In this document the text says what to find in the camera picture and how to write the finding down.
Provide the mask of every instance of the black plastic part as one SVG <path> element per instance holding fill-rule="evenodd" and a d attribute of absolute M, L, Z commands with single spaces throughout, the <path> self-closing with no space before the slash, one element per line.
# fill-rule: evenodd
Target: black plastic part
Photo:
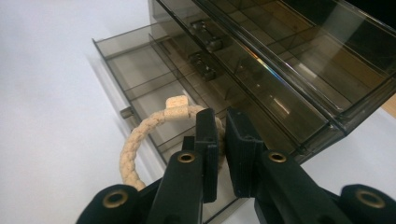
<path fill-rule="evenodd" d="M 257 199 L 269 201 L 265 197 L 270 195 L 284 223 L 351 223 L 287 153 L 264 151 L 257 168 L 263 184 L 258 189 Z"/>
<path fill-rule="evenodd" d="M 184 136 L 183 144 L 181 145 L 181 150 L 194 150 L 194 147 L 195 147 L 195 137 Z"/>
<path fill-rule="evenodd" d="M 339 203 L 354 223 L 396 223 L 396 202 L 377 189 L 363 185 L 346 186 Z"/>
<path fill-rule="evenodd" d="M 203 158 L 198 152 L 172 155 L 146 223 L 202 223 L 202 175 Z"/>
<path fill-rule="evenodd" d="M 228 108 L 226 123 L 225 146 L 233 193 L 239 198 L 249 198 L 254 196 L 254 161 L 266 147 L 242 112 Z"/>
<path fill-rule="evenodd" d="M 116 206 L 117 202 L 126 201 Z M 131 224 L 140 223 L 139 194 L 127 185 L 114 185 L 95 195 L 79 217 L 77 224 Z"/>
<path fill-rule="evenodd" d="M 160 178 L 152 184 L 146 186 L 139 191 L 139 214 L 141 216 L 141 223 L 146 223 L 149 211 L 151 210 L 152 203 L 154 202 L 155 195 L 157 194 L 158 188 L 160 187 Z"/>
<path fill-rule="evenodd" d="M 195 150 L 204 157 L 204 203 L 213 203 L 218 193 L 219 166 L 219 138 L 213 109 L 197 113 L 195 132 Z"/>

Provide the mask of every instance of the drawer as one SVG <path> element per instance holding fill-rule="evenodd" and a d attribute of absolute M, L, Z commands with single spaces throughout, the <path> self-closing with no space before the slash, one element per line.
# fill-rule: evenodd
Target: drawer
<path fill-rule="evenodd" d="M 228 107 L 245 112 L 268 148 L 304 162 L 396 92 L 394 31 L 341 3 L 323 0 L 320 14 L 311 1 L 149 2 L 150 26 L 94 41 L 133 123 L 184 94 L 223 121 Z M 363 38 L 370 32 L 376 37 Z M 186 135 L 194 135 L 192 121 L 167 122 L 149 138 L 168 161 Z M 231 185 L 225 165 L 205 221 L 220 221 L 243 202 Z"/>

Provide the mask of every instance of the beige braided rope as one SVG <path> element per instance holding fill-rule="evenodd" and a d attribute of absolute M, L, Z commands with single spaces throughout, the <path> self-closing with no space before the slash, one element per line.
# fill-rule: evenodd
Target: beige braided rope
<path fill-rule="evenodd" d="M 195 121 L 196 114 L 204 108 L 199 105 L 186 105 L 188 109 L 188 118 Z M 133 186 L 137 190 L 143 189 L 146 185 L 140 180 L 139 175 L 135 169 L 134 160 L 136 159 L 136 152 L 140 147 L 141 142 L 146 136 L 154 131 L 157 126 L 164 124 L 169 119 L 165 116 L 165 110 L 153 113 L 147 119 L 144 119 L 138 127 L 136 127 L 127 140 L 120 154 L 120 173 L 122 181 L 126 185 Z M 171 120 L 185 119 L 187 116 L 172 117 Z M 219 170 L 224 162 L 224 128 L 222 127 L 221 120 L 215 119 L 216 126 L 219 134 Z"/>

